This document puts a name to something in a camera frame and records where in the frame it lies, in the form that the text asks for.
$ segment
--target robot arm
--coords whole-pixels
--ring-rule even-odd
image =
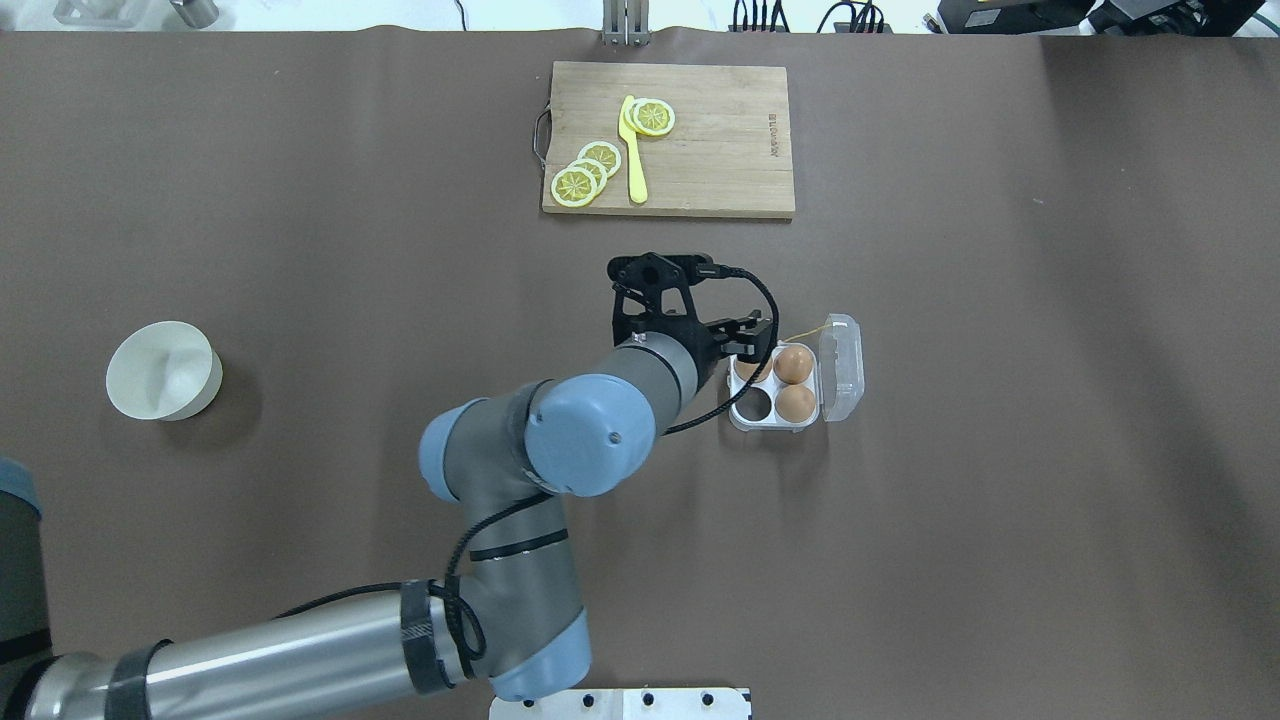
[[[758,311],[705,324],[696,318],[689,286],[732,270],[698,255],[614,259],[616,347],[599,365],[431,421],[419,447],[422,475],[436,496],[461,505],[471,527],[443,582],[412,580],[396,593],[163,642],[118,661],[19,657],[0,664],[13,680],[0,685],[3,716],[292,720],[431,694],[475,676],[489,678],[508,701],[572,687],[591,653],[561,495],[602,495],[635,473],[719,359],[768,356],[776,316],[774,324]],[[681,292],[684,313],[662,306],[666,290]],[[641,311],[626,314],[626,299]],[[0,510],[6,497],[0,493]],[[461,577],[467,547],[472,573]],[[38,544],[36,553],[38,564]],[[0,626],[0,638],[9,630]]]

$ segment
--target plastic egg tray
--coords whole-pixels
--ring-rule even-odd
[[[782,352],[787,347],[792,347],[792,346],[796,346],[796,345],[799,345],[800,347],[804,347],[805,351],[808,351],[810,355],[813,355],[813,351],[806,345],[794,343],[794,342],[792,343],[782,343],[782,342],[780,342],[778,346],[773,350],[773,361],[777,363],[780,352]],[[735,361],[730,360],[730,363],[728,363],[728,392],[730,392],[730,397],[732,397],[737,391],[742,389],[742,386],[746,384],[746,380],[744,380],[742,378],[737,377],[737,370],[736,370],[736,368],[733,365],[735,365]],[[749,406],[750,405],[749,404],[750,398],[749,397],[744,397],[739,402],[735,402],[733,405],[730,406],[730,409],[728,409],[728,419],[730,419],[730,421],[733,423],[733,427],[736,427],[740,430],[791,430],[794,433],[797,433],[797,432],[808,428],[809,425],[812,425],[818,419],[818,409],[822,407],[822,395],[820,395],[820,391],[818,388],[818,359],[817,357],[814,357],[813,370],[809,373],[809,377],[805,378],[803,383],[797,383],[797,384],[803,384],[804,387],[809,388],[813,392],[813,397],[814,397],[813,413],[804,421],[801,421],[801,423],[792,423],[792,421],[788,421],[788,420],[783,419],[781,415],[778,415],[778,410],[777,410],[778,393],[782,392],[782,389],[787,387],[787,383],[785,383],[785,382],[782,382],[782,380],[778,379],[778,377],[773,372],[772,366],[769,368],[769,374],[768,375],[764,375],[760,379],[755,380],[755,384],[751,386],[753,388],[759,388],[760,391],[763,391],[764,395],[768,397],[768,404],[769,404],[768,413],[763,418],[760,418],[759,420],[749,420],[749,419],[746,419],[746,416],[744,416],[742,413],[740,413],[739,407],[737,407],[739,402],[741,402],[744,406]]]

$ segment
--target brown egg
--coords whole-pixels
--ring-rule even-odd
[[[785,383],[805,382],[809,379],[809,373],[813,373],[813,351],[803,345],[785,347],[773,359],[773,373]]]
[[[756,363],[742,363],[741,360],[736,359],[733,360],[733,372],[737,373],[737,377],[742,378],[744,383],[746,382],[748,378],[751,377],[751,373],[754,373],[755,368],[758,366],[759,365]],[[756,378],[755,382],[764,380],[764,378],[769,377],[769,373],[772,370],[773,370],[773,357],[769,357],[768,360],[764,361],[764,372],[760,373],[760,377]]]
[[[818,398],[805,386],[787,386],[778,393],[778,415],[788,423],[804,423],[813,415]]]

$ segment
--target white mounting plate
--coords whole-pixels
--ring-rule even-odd
[[[745,688],[573,688],[527,707],[494,698],[489,720],[751,720],[750,697]]]

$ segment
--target yellow knife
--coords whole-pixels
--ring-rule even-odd
[[[644,182],[644,168],[640,167],[640,145],[636,143],[636,131],[627,124],[627,110],[635,102],[635,95],[627,95],[622,100],[622,110],[618,111],[618,137],[627,143],[627,190],[631,201],[644,205],[649,200],[649,186]]]

